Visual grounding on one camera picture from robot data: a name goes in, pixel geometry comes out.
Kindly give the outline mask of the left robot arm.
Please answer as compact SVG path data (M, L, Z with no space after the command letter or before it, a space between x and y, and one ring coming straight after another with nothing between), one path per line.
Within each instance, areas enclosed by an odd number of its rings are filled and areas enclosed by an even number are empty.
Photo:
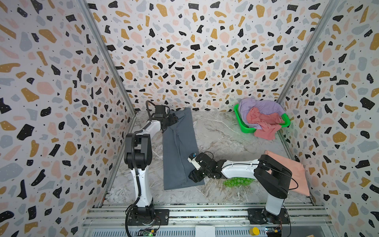
M166 105L146 102L148 120L145 126L128 133L125 138L124 162L131 170L136 198L127 208L125 226L151 226L157 221L153 196L149 185L149 166L153 160L151 138L178 122Z

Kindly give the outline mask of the grey t-shirt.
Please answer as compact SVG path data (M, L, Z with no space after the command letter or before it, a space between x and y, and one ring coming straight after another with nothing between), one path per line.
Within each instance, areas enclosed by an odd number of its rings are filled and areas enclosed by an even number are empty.
M163 133L163 186L164 190L174 190L204 185L189 179L194 166L188 162L192 153L199 153L193 128L190 108L177 111L178 122L171 125Z

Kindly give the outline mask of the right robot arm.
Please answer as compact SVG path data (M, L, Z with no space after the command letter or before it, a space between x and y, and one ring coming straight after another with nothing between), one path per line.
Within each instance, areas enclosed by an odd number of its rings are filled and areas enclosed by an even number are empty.
M229 160L216 161L206 153L192 153L188 161L194 166L189 179L198 183L204 178L232 179L251 178L258 181L267 191L265 207L247 210L248 220L252 225L290 224L290 217L283 207L288 197L292 172L269 155L261 155L259 159L248 162Z

